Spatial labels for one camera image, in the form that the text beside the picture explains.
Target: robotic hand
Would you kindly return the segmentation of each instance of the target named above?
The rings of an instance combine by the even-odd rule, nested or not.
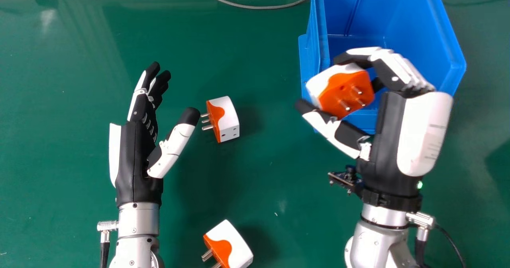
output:
[[[159,209],[164,175],[177,161],[200,118],[187,108],[177,125],[156,146],[158,123],[155,111],[168,89],[167,70],[151,64],[140,77],[131,99],[127,122],[110,124],[110,180],[117,190],[118,221],[101,221],[100,267],[106,268],[110,231],[118,230],[116,253],[110,268],[163,268],[159,253]]]
[[[356,160],[356,166],[346,166],[346,172],[328,174],[331,184],[341,185],[349,194],[355,192],[364,203],[355,235],[345,248],[346,264],[426,267],[423,251],[435,219],[418,212],[419,191],[421,179],[434,167],[441,150],[453,98],[437,92],[408,59],[392,50],[351,49],[334,63],[330,69],[344,74],[373,67],[377,74],[371,83],[373,91],[388,88],[381,96],[375,135],[321,110],[314,98],[314,104],[296,103],[308,123]],[[406,244],[410,224],[419,228],[416,261]]]

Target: gray cable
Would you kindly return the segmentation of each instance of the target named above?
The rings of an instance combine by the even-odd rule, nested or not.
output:
[[[298,0],[292,3],[284,4],[284,5],[273,5],[273,6],[251,6],[251,5],[242,5],[238,3],[233,3],[228,0],[217,0],[221,3],[225,3],[234,7],[244,8],[244,9],[255,9],[255,10],[270,10],[270,9],[283,9],[289,8],[298,4],[305,2],[306,0]]]

